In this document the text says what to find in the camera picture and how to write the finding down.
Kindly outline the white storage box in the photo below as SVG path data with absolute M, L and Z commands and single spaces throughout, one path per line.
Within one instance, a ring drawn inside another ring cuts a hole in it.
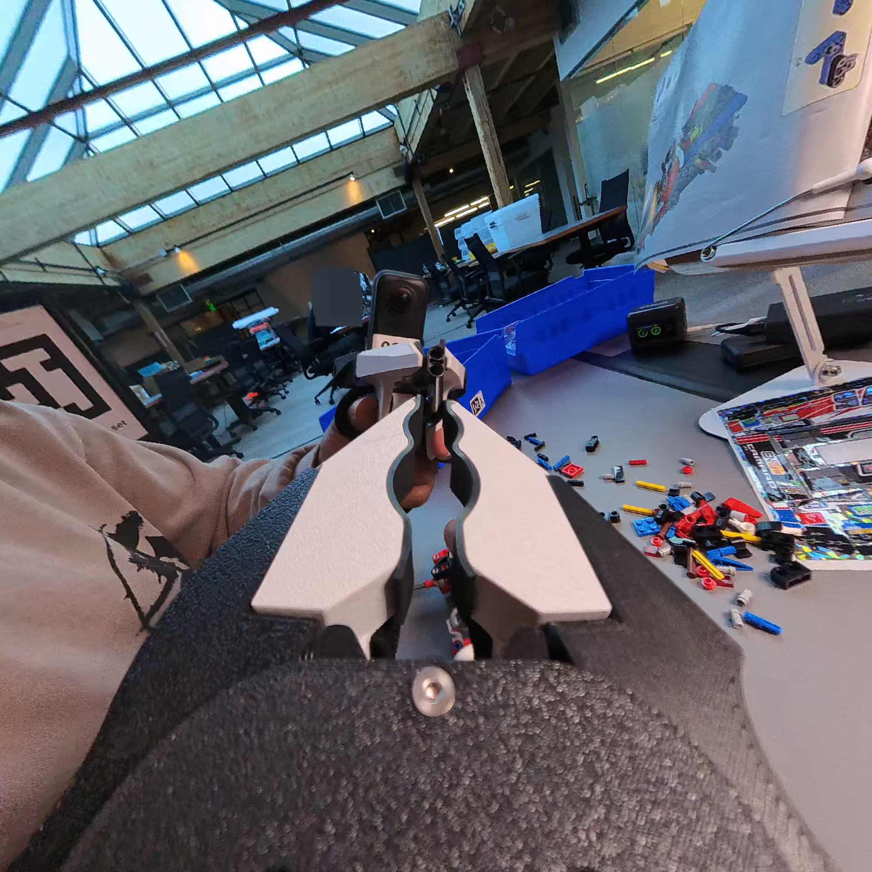
M 538 192 L 485 216 L 487 232 L 498 254 L 520 248 L 542 235 L 542 217 Z

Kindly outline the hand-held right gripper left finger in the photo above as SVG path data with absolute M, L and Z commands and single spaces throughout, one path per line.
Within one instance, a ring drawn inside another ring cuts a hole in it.
M 260 616 L 345 627 L 391 657 L 413 593 L 415 401 L 322 464 L 251 602 Z

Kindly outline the person's left forearm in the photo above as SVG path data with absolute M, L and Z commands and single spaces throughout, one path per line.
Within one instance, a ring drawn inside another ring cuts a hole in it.
M 204 462 L 2 402 L 2 870 L 70 786 L 191 573 L 347 444 L 330 426 L 282 460 Z

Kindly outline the blue plastic bin with tag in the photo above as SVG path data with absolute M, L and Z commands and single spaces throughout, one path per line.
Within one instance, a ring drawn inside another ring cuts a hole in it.
M 426 355 L 430 347 L 423 344 Z M 511 383 L 507 353 L 501 340 L 491 334 L 474 336 L 446 343 L 446 352 L 456 356 L 466 368 L 466 392 L 459 400 L 452 401 L 475 417 L 481 417 Z M 336 374 L 332 378 L 332 386 L 342 390 L 343 396 L 347 392 L 347 388 L 339 385 Z M 326 412 L 321 416 L 322 430 L 326 430 L 328 422 L 333 422 L 342 398 L 333 412 Z

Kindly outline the shiny lego sticker sheet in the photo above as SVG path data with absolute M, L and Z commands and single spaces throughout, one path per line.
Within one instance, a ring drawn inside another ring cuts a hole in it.
M 870 568 L 871 379 L 718 410 L 765 515 L 799 561 Z

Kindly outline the black office chair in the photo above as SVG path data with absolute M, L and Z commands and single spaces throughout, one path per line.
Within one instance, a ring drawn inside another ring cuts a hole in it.
M 219 457 L 244 458 L 235 447 L 238 440 L 219 438 L 219 421 L 200 404 L 186 371 L 180 368 L 163 371 L 154 380 L 164 412 L 173 423 L 174 435 L 181 447 L 200 461 Z
M 600 194 L 600 210 L 596 217 L 603 220 L 578 236 L 577 248 L 565 258 L 568 266 L 601 267 L 635 248 L 635 236 L 627 216 L 629 170 L 604 180 Z
M 505 269 L 500 267 L 499 262 L 478 234 L 466 237 L 465 243 L 468 252 L 474 255 L 481 272 L 481 292 L 474 316 L 494 311 L 518 299 L 521 291 L 520 279 L 508 275 Z

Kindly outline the white metal book stand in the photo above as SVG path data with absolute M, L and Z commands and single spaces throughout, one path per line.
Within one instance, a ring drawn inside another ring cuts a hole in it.
M 730 406 L 785 399 L 800 391 L 846 386 L 870 377 L 870 363 L 831 358 L 813 311 L 802 266 L 850 263 L 870 256 L 870 202 L 855 189 L 870 183 L 871 160 L 820 180 L 788 198 L 754 213 L 749 198 L 738 194 L 725 206 L 708 205 L 699 233 L 700 260 L 714 268 L 769 270 L 778 286 L 802 366 L 705 412 L 700 428 L 722 440 L 728 437 L 721 413 Z

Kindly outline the partly built lego car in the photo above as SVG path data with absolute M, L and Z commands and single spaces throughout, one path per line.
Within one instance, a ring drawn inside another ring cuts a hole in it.
M 475 660 L 474 643 L 466 621 L 461 617 L 453 594 L 453 556 L 444 548 L 431 558 L 430 576 L 418 586 L 419 590 L 437 590 L 448 609 L 446 626 L 451 638 L 452 657 L 456 662 Z

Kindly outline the dark grey lego piece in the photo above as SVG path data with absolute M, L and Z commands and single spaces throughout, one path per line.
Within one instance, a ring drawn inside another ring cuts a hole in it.
M 442 463 L 445 451 L 444 408 L 446 404 L 447 351 L 444 340 L 432 345 L 426 358 L 426 393 L 423 399 L 422 437 L 426 456 L 430 461 Z

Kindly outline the person's left hand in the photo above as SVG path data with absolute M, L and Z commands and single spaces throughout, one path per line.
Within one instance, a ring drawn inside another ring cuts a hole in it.
M 378 423 L 378 412 L 378 401 L 373 394 L 365 394 L 351 403 L 346 417 L 349 430 L 354 432 L 352 442 L 359 441 Z M 432 450 L 426 442 L 416 450 L 411 485 L 401 501 L 402 507 L 407 512 L 424 506 L 433 492 L 441 462 L 440 452 L 444 453 L 444 444 L 440 442 L 441 434 L 438 433 L 437 437 L 433 442 Z

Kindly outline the scatter of dark lego pins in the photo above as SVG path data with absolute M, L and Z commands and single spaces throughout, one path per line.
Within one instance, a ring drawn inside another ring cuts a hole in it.
M 507 435 L 505 440 L 544 472 L 557 475 L 575 489 L 586 486 L 584 466 L 569 454 L 552 458 L 547 453 L 547 443 L 540 440 L 536 432 L 529 432 L 520 438 Z

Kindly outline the black device with green lights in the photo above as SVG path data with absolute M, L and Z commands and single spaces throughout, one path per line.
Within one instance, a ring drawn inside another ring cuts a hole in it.
M 687 341 L 685 300 L 672 297 L 647 303 L 626 316 L 630 349 L 636 354 L 661 352 Z

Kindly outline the white sign with black pattern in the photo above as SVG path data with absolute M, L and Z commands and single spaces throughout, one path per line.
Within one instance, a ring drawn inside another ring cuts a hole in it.
M 42 305 L 1 315 L 1 398 L 78 415 L 131 440 L 150 435 L 142 404 Z

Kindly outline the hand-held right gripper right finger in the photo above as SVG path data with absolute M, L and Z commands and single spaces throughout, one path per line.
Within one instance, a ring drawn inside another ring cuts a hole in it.
M 575 531 L 572 490 L 461 406 L 444 406 L 451 450 L 457 605 L 503 653 L 521 629 L 610 618 L 612 603 Z

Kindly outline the pile of colourful lego pieces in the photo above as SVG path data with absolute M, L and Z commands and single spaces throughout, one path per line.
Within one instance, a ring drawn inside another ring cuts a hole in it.
M 783 627 L 753 610 L 755 594 L 741 583 L 756 571 L 751 560 L 757 552 L 769 559 L 765 575 L 778 590 L 809 581 L 811 572 L 800 560 L 803 530 L 768 520 L 743 500 L 717 500 L 713 492 L 695 490 L 687 479 L 671 486 L 650 481 L 634 485 L 657 502 L 625 503 L 603 517 L 613 524 L 626 519 L 644 541 L 649 559 L 671 561 L 698 588 L 728 595 L 725 619 L 732 629 L 782 637 Z

